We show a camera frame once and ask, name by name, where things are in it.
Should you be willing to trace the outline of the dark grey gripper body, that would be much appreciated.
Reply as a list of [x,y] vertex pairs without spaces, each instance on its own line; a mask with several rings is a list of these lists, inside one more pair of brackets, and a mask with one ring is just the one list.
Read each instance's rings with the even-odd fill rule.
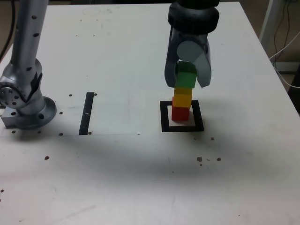
[[192,41],[201,47],[209,47],[208,34],[194,35],[174,30],[174,41],[178,44],[185,41]]

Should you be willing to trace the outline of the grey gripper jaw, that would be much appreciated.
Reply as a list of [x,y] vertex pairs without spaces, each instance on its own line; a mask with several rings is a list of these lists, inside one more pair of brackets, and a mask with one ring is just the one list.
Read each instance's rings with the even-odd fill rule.
[[183,41],[177,47],[179,68],[181,71],[196,74],[201,88],[210,85],[211,64],[210,47],[208,43],[201,44],[194,41]]
[[165,81],[168,87],[175,87],[175,67],[179,60],[177,55],[178,36],[173,27],[170,29],[167,57],[165,63]]

